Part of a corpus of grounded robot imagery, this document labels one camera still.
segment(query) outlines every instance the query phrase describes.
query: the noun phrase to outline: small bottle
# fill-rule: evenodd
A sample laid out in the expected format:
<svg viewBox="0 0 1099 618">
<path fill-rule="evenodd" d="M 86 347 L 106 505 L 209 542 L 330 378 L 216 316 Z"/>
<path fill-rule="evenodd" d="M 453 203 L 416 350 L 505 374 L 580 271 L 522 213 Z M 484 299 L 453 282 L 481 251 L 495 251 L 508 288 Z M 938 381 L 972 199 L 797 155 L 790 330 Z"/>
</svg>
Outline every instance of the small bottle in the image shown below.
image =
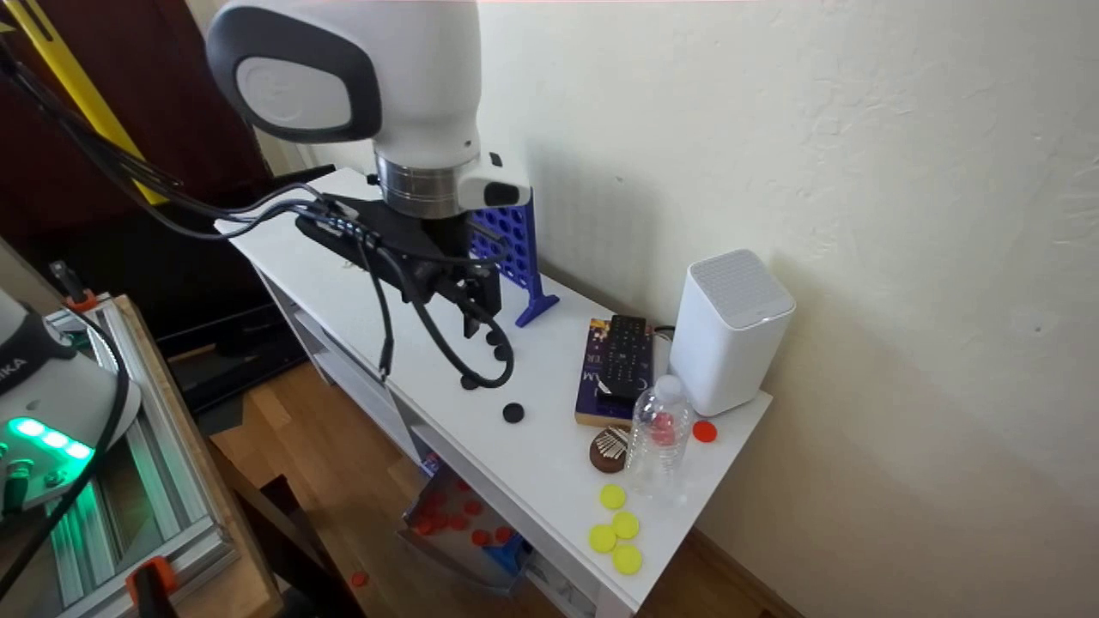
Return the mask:
<svg viewBox="0 0 1099 618">
<path fill-rule="evenodd" d="M 628 484 L 642 494 L 670 494 L 690 436 L 690 405 L 683 385 L 663 374 L 632 409 Z"/>
</svg>

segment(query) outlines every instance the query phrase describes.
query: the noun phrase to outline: wire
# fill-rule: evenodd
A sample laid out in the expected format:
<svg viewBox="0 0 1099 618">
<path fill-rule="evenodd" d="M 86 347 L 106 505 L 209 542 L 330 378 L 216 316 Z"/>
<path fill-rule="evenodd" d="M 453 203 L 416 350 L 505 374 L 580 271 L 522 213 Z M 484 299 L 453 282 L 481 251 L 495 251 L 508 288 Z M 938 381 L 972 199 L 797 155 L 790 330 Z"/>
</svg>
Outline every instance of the wire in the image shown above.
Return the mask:
<svg viewBox="0 0 1099 618">
<path fill-rule="evenodd" d="M 100 467 L 106 464 L 106 453 L 113 446 L 113 433 L 124 419 L 127 409 L 127 395 L 131 395 L 131 374 L 124 367 L 124 357 L 117 350 L 117 343 L 103 333 L 103 326 L 96 326 L 93 319 L 79 316 L 110 350 L 117 374 L 113 374 L 113 398 L 110 398 L 110 412 L 106 422 L 100 429 L 96 439 L 96 453 L 93 460 L 82 467 L 82 474 L 69 484 L 69 491 L 62 494 L 62 501 L 48 512 L 48 518 L 38 525 L 38 532 L 27 539 L 27 546 L 10 560 L 10 567 L 0 577 L 0 601 L 10 594 L 10 587 L 17 584 L 17 577 L 27 570 L 27 563 L 34 560 L 34 553 L 45 546 L 45 539 L 52 536 L 52 529 L 65 518 L 65 512 L 76 505 L 76 498 L 82 494 L 82 488 L 100 474 Z"/>
<path fill-rule="evenodd" d="M 58 96 L 52 89 L 45 89 L 34 72 L 10 52 L 10 45 L 0 38 L 0 76 L 3 82 L 14 86 L 14 93 L 38 113 L 45 113 L 72 144 L 82 158 L 89 158 L 131 203 L 141 206 L 141 213 L 148 213 L 151 220 L 158 220 L 161 227 L 168 227 L 172 233 L 182 233 L 189 240 L 230 240 L 230 237 L 244 237 L 254 227 L 302 209 L 309 206 L 306 199 L 292 199 L 292 203 L 275 203 L 254 216 L 244 216 L 247 209 L 258 209 L 261 203 L 271 203 L 275 196 L 288 192 L 288 189 L 306 189 L 313 196 L 319 196 L 313 185 L 282 185 L 278 192 L 261 196 L 251 206 L 213 206 L 203 203 L 189 192 L 179 189 L 179 182 L 168 182 L 161 172 L 155 172 L 144 158 L 117 148 L 113 141 L 106 141 L 96 127 L 86 124 L 86 117 L 72 113 L 69 106 L 58 103 Z M 158 213 L 148 206 L 148 199 L 137 192 L 151 189 L 158 196 L 165 196 L 168 203 L 192 209 L 206 220 L 227 220 L 227 223 L 240 223 L 230 233 L 206 233 L 206 230 L 192 230 L 182 227 L 179 220 Z"/>
<path fill-rule="evenodd" d="M 385 378 L 388 378 L 388 371 L 392 371 L 392 347 L 395 347 L 392 316 L 388 316 L 388 299 L 385 299 L 385 288 L 381 288 L 381 278 L 378 278 L 378 261 L 364 251 L 364 240 L 361 240 L 361 237 L 354 240 L 354 247 L 357 247 L 361 268 L 371 271 L 374 295 L 378 295 L 378 306 L 381 306 L 385 343 L 381 343 L 381 361 L 378 361 L 378 371 L 381 371 L 378 381 L 385 385 Z"/>
<path fill-rule="evenodd" d="M 402 288 L 409 288 L 409 278 L 405 278 L 398 258 L 388 247 L 378 247 L 378 254 L 395 268 L 395 275 L 402 278 Z M 484 378 L 484 374 L 477 374 L 471 364 L 464 364 L 457 357 L 457 350 L 440 333 L 436 319 L 426 312 L 426 302 L 419 295 L 409 295 L 409 302 L 412 302 L 419 323 L 426 326 L 426 333 L 433 336 L 433 343 L 440 347 L 440 354 L 460 371 L 464 381 L 474 381 L 481 388 L 498 388 L 498 385 L 505 385 L 512 378 L 515 350 L 512 350 L 508 333 L 495 319 L 481 319 L 481 323 L 488 323 L 488 330 L 495 333 L 495 340 L 501 347 L 505 371 L 498 378 Z"/>
</svg>

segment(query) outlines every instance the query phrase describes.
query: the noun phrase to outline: red object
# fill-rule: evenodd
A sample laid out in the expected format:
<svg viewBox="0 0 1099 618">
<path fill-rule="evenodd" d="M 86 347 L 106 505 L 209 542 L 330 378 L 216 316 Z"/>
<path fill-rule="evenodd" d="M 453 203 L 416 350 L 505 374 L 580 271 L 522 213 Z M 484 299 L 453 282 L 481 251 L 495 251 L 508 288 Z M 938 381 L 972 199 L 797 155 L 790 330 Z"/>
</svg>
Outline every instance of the red object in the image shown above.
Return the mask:
<svg viewBox="0 0 1099 618">
<path fill-rule="evenodd" d="M 488 536 L 484 529 L 474 529 L 474 532 L 471 532 L 471 542 L 474 542 L 474 546 L 488 546 L 491 536 Z"/>
<path fill-rule="evenodd" d="M 151 567 L 168 594 L 179 591 L 179 577 L 175 577 L 175 570 L 172 570 L 172 563 L 165 556 L 151 556 L 141 567 Z"/>
<path fill-rule="evenodd" d="M 446 525 L 436 515 L 419 515 L 416 525 L 412 525 L 416 536 L 436 536 L 443 529 Z"/>
<path fill-rule="evenodd" d="M 100 295 L 93 295 L 89 288 L 82 292 L 82 299 L 69 299 L 72 312 L 89 312 L 100 306 Z"/>
<path fill-rule="evenodd" d="M 350 573 L 347 573 L 347 587 L 350 587 L 350 591 L 367 591 L 367 587 L 371 587 L 371 577 L 367 577 L 364 570 L 350 570 Z"/>
<path fill-rule="evenodd" d="M 718 426 L 707 422 L 707 419 L 694 422 L 694 439 L 697 443 L 714 443 L 718 439 Z"/>
<path fill-rule="evenodd" d="M 653 443 L 673 446 L 677 443 L 677 419 L 670 412 L 656 412 L 649 426 Z"/>
</svg>

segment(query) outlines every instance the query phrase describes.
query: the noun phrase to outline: white table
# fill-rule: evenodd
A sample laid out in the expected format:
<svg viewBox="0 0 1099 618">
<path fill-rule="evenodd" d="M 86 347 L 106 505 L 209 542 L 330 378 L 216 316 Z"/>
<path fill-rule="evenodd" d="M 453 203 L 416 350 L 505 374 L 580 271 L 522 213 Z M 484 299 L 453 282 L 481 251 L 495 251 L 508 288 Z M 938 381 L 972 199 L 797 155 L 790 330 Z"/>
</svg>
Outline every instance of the white table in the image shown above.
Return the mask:
<svg viewBox="0 0 1099 618">
<path fill-rule="evenodd" d="M 357 172 L 333 172 L 313 185 L 357 199 L 378 196 Z M 635 577 L 622 577 L 608 556 L 587 546 L 587 529 L 608 522 L 598 491 L 615 477 L 587 464 L 587 446 L 598 429 L 574 419 L 587 323 L 591 316 L 611 316 L 604 306 L 546 282 L 546 292 L 560 295 L 560 306 L 532 326 L 515 330 L 525 292 L 501 282 L 505 309 L 498 319 L 515 347 L 515 374 L 505 388 L 464 391 L 460 374 L 440 357 L 416 312 L 388 288 L 395 364 L 381 388 L 374 381 L 385 336 L 381 309 L 371 278 L 357 264 L 302 237 L 292 216 L 271 220 L 234 244 L 271 288 L 313 364 L 357 398 L 412 460 L 422 457 L 419 443 L 436 450 L 536 546 L 529 560 L 532 584 L 567 615 L 635 615 L 642 608 L 769 409 L 769 395 L 759 395 L 745 409 L 714 419 L 721 439 L 687 446 L 680 491 L 673 498 L 628 505 L 642 518 L 639 549 L 646 567 Z M 484 374 L 498 371 L 484 336 L 460 336 L 460 312 L 450 302 L 429 302 L 429 312 L 460 357 Z M 501 419 L 508 402 L 525 405 L 519 426 Z"/>
</svg>

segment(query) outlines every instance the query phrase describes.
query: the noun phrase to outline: electronic equipment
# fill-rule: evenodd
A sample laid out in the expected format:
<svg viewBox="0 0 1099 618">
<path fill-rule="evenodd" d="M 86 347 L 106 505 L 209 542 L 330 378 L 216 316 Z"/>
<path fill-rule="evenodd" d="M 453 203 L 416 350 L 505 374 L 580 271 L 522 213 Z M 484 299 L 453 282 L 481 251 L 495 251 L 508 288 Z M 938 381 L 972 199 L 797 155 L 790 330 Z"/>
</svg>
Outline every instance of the electronic equipment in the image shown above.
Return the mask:
<svg viewBox="0 0 1099 618">
<path fill-rule="evenodd" d="M 234 0 L 206 34 L 216 86 L 254 127 L 285 141 L 374 141 L 371 182 L 381 203 L 319 196 L 299 230 L 395 285 L 416 306 L 464 388 L 512 374 L 512 347 L 495 326 L 498 271 L 471 261 L 471 209 L 529 203 L 522 168 L 481 151 L 477 3 L 450 0 Z M 433 326 L 422 302 L 440 292 L 464 336 L 498 333 L 498 378 L 471 371 Z"/>
<path fill-rule="evenodd" d="M 670 371 L 694 412 L 718 415 L 756 398 L 793 312 L 793 295 L 752 251 L 690 264 Z"/>
<path fill-rule="evenodd" d="M 237 113 L 275 137 L 374 137 L 381 196 L 405 216 L 529 203 L 525 172 L 481 151 L 474 0 L 234 0 L 206 55 Z"/>
<path fill-rule="evenodd" d="M 117 436 L 141 409 L 127 385 Z M 3 518 L 58 498 L 93 460 L 117 378 L 58 343 L 41 316 L 0 288 L 0 460 Z"/>
<path fill-rule="evenodd" d="M 598 364 L 598 398 L 632 405 L 653 385 L 653 336 L 639 316 L 611 316 Z"/>
</svg>

